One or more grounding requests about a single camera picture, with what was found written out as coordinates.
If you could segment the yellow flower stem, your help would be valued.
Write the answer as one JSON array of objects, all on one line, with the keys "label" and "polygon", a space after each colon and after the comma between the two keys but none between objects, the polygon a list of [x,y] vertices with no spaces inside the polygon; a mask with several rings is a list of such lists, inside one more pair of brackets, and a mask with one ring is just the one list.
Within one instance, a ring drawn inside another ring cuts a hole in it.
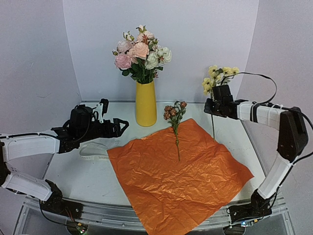
[{"label": "yellow flower stem", "polygon": [[216,86],[228,84],[234,75],[239,73],[238,67],[222,67],[217,65],[210,66],[208,69],[209,77],[203,79],[202,87],[205,96],[214,99],[213,88]]}]

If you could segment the orange yellow wrapping paper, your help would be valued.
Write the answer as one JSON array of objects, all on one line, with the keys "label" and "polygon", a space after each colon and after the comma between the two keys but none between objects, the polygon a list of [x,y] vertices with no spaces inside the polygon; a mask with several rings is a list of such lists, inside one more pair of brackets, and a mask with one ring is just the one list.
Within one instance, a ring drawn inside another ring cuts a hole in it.
[{"label": "orange yellow wrapping paper", "polygon": [[227,205],[253,177],[193,119],[179,125],[180,161],[172,128],[108,151],[116,177],[133,209],[143,203],[182,208]]}]

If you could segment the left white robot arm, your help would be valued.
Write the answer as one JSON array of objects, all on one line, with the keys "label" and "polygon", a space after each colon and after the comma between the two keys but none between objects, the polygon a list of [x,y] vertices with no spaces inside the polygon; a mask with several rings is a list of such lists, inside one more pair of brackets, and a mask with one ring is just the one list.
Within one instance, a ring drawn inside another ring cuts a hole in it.
[{"label": "left white robot arm", "polygon": [[84,160],[108,159],[108,146],[96,139],[115,139],[122,136],[129,122],[104,119],[109,102],[102,99],[95,107],[77,105],[61,127],[45,132],[5,134],[0,137],[0,186],[16,194],[36,198],[42,212],[67,216],[72,221],[82,216],[83,205],[66,200],[51,180],[36,178],[16,169],[12,162],[45,155],[68,154],[79,150]]}]

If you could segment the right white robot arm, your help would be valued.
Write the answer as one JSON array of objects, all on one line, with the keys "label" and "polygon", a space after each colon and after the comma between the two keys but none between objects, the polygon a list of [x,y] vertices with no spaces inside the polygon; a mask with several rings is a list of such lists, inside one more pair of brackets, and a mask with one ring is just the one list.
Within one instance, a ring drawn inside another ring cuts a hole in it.
[{"label": "right white robot arm", "polygon": [[277,140],[270,145],[272,166],[252,193],[250,202],[230,206],[227,210],[231,224],[243,227],[270,216],[282,184],[292,168],[304,159],[302,152],[309,142],[306,124],[310,124],[310,120],[298,107],[286,108],[269,101],[234,100],[228,85],[213,88],[213,96],[206,100],[204,112],[264,125],[277,132]]}]

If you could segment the cream printed ribbon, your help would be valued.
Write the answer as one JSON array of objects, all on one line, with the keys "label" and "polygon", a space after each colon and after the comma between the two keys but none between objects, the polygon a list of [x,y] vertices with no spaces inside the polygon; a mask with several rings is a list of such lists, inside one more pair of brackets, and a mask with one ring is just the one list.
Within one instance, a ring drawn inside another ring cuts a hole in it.
[{"label": "cream printed ribbon", "polygon": [[86,161],[105,161],[109,159],[107,150],[106,145],[90,142],[80,148],[79,155]]}]

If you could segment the yellow ceramic vase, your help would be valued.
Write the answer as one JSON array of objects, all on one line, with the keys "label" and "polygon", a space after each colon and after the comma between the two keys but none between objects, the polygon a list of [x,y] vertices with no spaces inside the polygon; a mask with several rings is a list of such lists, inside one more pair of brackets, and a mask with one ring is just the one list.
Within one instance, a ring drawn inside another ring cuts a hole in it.
[{"label": "yellow ceramic vase", "polygon": [[157,121],[157,104],[154,81],[136,83],[135,115],[138,125],[153,126]]}]

